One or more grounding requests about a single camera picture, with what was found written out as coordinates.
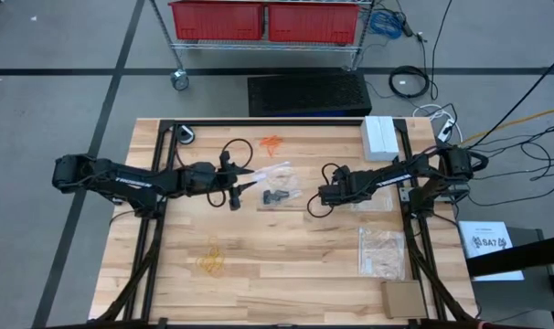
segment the gray floor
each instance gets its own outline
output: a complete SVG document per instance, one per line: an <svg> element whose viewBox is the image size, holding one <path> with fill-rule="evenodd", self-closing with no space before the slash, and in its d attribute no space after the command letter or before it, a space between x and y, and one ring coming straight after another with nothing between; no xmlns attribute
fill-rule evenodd
<svg viewBox="0 0 554 329"><path fill-rule="evenodd" d="M165 4L165 20L171 15ZM0 69L113 69L135 2L124 0L7 0L0 5ZM390 8L396 5L386 0ZM426 39L428 65L447 0L403 0L415 31ZM367 44L380 43L369 36ZM187 52L189 69L341 67L348 55L323 53ZM438 75L439 104L452 102L464 136L489 128L525 93L538 76L491 75L497 68L536 69L554 60L553 0L454 1L437 50L436 67L487 69L485 75ZM412 39L373 47L363 67L393 68L422 63ZM173 68L174 61L148 5L141 14L126 68ZM50 186L53 160L88 150L111 76L0 76L0 328L31 326L71 204ZM369 75L378 93L390 95L386 75ZM407 88L412 80L405 79ZM245 117L247 76L192 76L190 88L171 89L165 75L123 76L99 156L123 161L139 117ZM373 114L408 116L413 107L396 98L371 94ZM431 102L425 96L417 104ZM554 108L554 76L547 77L512 119ZM495 133L494 138L538 133L554 124L544 117ZM554 155L551 135L540 142ZM518 150L491 162L483 175L543 164ZM536 195L554 186L554 177L530 182L531 175L471 184L481 203ZM542 228L554 236L554 194L496 207L464 200L462 220L504 220L521 228ZM89 194L59 285L48 324L86 320L104 248L112 205ZM505 310L479 301L483 317L495 320L523 310ZM546 313L519 316L511 324L552 327Z"/></svg>

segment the red plastic crate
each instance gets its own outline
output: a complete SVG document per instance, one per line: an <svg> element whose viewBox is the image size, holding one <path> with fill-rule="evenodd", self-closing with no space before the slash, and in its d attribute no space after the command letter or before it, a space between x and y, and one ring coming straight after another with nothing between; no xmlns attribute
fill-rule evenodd
<svg viewBox="0 0 554 329"><path fill-rule="evenodd" d="M358 5L271 4L270 41L354 43Z"/></svg>
<svg viewBox="0 0 554 329"><path fill-rule="evenodd" d="M180 1L169 4L178 39L258 40L262 4Z"/></svg>

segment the white cable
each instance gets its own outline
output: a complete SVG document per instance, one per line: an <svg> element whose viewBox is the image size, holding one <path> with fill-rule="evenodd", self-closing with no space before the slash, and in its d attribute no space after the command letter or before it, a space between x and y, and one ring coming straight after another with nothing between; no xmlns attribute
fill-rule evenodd
<svg viewBox="0 0 554 329"><path fill-rule="evenodd" d="M417 108L415 108L415 110L413 110L413 114L411 116L415 117L416 116L415 114L417 114L417 111L419 111L421 109L430 108L430 107L438 109L437 111L435 111L431 115L428 113L429 118L430 118L431 121L434 121L435 119L439 119L444 115L447 116L449 119L453 120L453 116L449 112L444 111L443 106L440 106L438 104L421 105L420 107L417 107ZM461 142L463 142L462 130L460 129L460 126L458 125L458 122L454 126L456 127L456 130L458 131L458 135L460 137L460 143L461 143Z"/></svg>

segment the brown cardboard piece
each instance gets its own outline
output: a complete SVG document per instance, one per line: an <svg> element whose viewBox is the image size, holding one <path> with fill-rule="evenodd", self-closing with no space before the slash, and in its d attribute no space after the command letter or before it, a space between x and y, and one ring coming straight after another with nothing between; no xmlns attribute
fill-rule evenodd
<svg viewBox="0 0 554 329"><path fill-rule="evenodd" d="M418 281L384 281L380 289L385 315L389 319L427 317Z"/></svg>

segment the wooden table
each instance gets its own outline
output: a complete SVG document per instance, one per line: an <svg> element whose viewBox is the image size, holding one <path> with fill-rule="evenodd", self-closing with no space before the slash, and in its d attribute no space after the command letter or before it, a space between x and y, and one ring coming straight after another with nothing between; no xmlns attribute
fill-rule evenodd
<svg viewBox="0 0 554 329"><path fill-rule="evenodd" d="M434 143L428 119L405 120L415 154ZM127 165L150 168L158 124L156 119L137 121ZM238 211L229 211L228 205L211 207L206 196L170 200L151 322L167 317L171 324L406 323L385 317L381 280L361 277L357 268L359 227L402 232L396 187L388 186L375 194L373 202L379 211L356 211L343 206L327 218L313 218L305 210L309 197L324 183L320 174L324 164L348 165L351 170L389 165L363 160L358 126L227 125L197 126L194 131L196 140L180 146L184 163L204 161L218 165L222 146L230 139L244 138L254 148L249 168L290 161L300 178L303 195L268 209L261 203L262 186L257 184L242 194ZM260 141L272 135L280 136L283 143L271 157ZM235 143L229 150L237 164L246 161L248 149L243 143ZM217 197L213 196L212 201L219 202ZM312 206L315 213L326 210L317 204ZM114 215L129 209L117 207ZM453 218L448 205L438 203L436 213ZM89 318L103 313L129 279L139 223L138 218L129 215L112 224ZM474 293L458 232L438 218L429 218L428 223L439 276L474 316ZM225 255L223 271L217 277L197 266L197 260L208 254L211 244L218 244ZM406 277L410 278L407 251L405 258ZM429 283L424 281L423 286L433 318ZM139 296L143 295L142 289L139 288ZM137 298L135 317L141 301Z"/></svg>

